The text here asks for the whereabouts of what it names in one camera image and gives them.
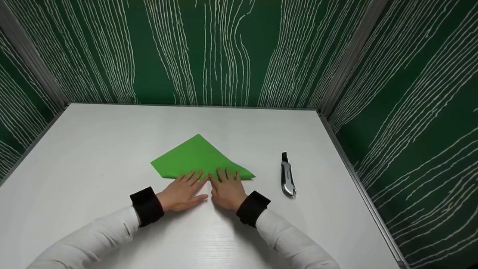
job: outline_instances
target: right hand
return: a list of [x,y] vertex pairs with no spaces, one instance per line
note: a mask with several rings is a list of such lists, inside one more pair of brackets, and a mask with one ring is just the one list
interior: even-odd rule
[[227,168],[226,173],[221,168],[217,168],[216,171],[221,181],[217,180],[213,174],[209,174],[212,185],[212,201],[226,209],[237,211],[247,198],[239,171],[236,171],[235,177]]

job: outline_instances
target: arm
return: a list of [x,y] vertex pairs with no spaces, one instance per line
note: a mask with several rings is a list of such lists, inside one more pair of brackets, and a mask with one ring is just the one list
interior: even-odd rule
[[125,207],[60,239],[27,269],[88,268],[119,245],[133,240],[139,225],[134,208]]
[[164,212],[191,208],[207,198],[194,196],[207,182],[198,181],[202,172],[181,175],[166,189],[154,194],[146,188],[131,195],[132,206],[125,207],[65,236],[42,252],[27,269],[84,269],[100,261],[108,252],[133,240],[138,227],[153,223]]
[[267,244],[294,269],[339,269],[335,260],[316,242],[275,212],[265,209],[256,222]]
[[335,260],[316,242],[284,218],[267,209],[269,199],[254,191],[246,195],[240,181],[226,169],[217,170],[218,181],[209,174],[213,186],[212,200],[227,209],[236,211],[244,224],[257,227],[264,240],[283,256],[293,269],[339,269]]

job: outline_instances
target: green wall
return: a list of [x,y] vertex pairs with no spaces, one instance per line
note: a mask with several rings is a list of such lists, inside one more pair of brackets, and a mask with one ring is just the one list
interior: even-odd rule
[[0,29],[0,184],[57,113]]
[[390,0],[329,116],[412,268],[478,262],[478,2]]
[[316,108],[369,0],[6,0],[70,101]]

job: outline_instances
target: black cuff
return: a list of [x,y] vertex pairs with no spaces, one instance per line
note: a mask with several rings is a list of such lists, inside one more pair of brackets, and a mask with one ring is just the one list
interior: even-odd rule
[[133,208],[140,218],[140,227],[145,227],[164,216],[164,210],[151,187],[130,195]]
[[253,191],[244,202],[242,202],[236,215],[242,223],[256,228],[257,219],[270,202],[271,200],[265,198],[262,194]]

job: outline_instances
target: hand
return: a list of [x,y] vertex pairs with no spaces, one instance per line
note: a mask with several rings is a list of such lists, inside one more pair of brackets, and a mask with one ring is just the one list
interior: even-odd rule
[[192,170],[187,175],[180,175],[171,182],[166,189],[156,194],[164,212],[169,210],[185,210],[199,204],[207,198],[207,194],[194,196],[208,179],[208,177],[204,177],[198,181],[203,171],[200,170],[196,174],[194,174],[194,172],[195,171]]
[[217,180],[213,174],[209,174],[209,179],[212,185],[212,201],[218,205],[237,211],[247,198],[242,182],[240,181],[239,171],[236,171],[236,176],[232,176],[229,169],[226,168],[226,174],[220,168],[217,168]]

